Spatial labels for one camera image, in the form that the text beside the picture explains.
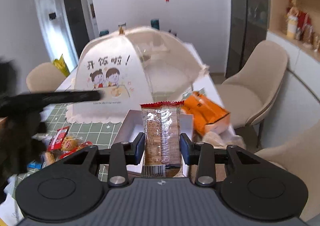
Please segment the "dark door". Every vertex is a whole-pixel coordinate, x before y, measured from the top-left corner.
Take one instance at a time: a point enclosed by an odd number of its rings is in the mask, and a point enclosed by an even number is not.
[[[87,27],[84,21],[81,0],[64,0],[70,31],[78,56],[89,43]]]

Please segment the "food cover umbrella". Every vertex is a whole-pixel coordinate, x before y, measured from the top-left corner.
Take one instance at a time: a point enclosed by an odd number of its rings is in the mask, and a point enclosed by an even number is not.
[[[103,91],[103,99],[69,105],[67,121],[122,122],[140,104],[181,100],[206,70],[168,32],[139,27],[97,38],[81,54],[74,89]]]

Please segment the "chair leg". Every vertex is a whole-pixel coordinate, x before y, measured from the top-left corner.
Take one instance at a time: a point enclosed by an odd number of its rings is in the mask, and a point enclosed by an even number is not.
[[[257,148],[260,146],[260,141],[261,141],[261,136],[262,136],[262,130],[263,130],[263,124],[264,124],[264,120],[262,120],[260,122],[260,125],[259,125],[259,133],[258,133],[258,140],[257,140]]]

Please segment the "green checkered tablecloth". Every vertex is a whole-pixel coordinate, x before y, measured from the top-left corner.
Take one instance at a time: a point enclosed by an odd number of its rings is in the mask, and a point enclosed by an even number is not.
[[[108,149],[111,147],[118,131],[121,126],[121,123],[89,123],[89,124],[79,124],[73,123],[70,124],[66,121],[66,108],[67,104],[58,104],[54,107],[49,117],[47,118],[46,125],[48,132],[45,134],[38,134],[38,136],[55,136],[57,129],[63,128],[65,126],[70,126],[68,134],[73,134],[76,137],[82,138],[82,142],[90,141],[92,144],[98,146],[99,149]],[[29,168],[28,172],[25,174],[19,174],[15,182],[15,188],[17,185],[27,176],[37,172],[38,169]],[[107,171],[105,170],[104,165],[100,166],[99,170],[99,179],[101,181],[107,181]]]

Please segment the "cartoon boy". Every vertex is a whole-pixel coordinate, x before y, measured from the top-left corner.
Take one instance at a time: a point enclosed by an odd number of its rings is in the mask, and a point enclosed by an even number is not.
[[[103,88],[103,84],[106,82],[106,80],[103,77],[102,69],[99,69],[94,73],[90,74],[90,78],[93,82],[94,89]]]
[[[108,81],[108,87],[119,85],[119,75],[120,72],[117,68],[110,68],[106,73],[106,78]]]

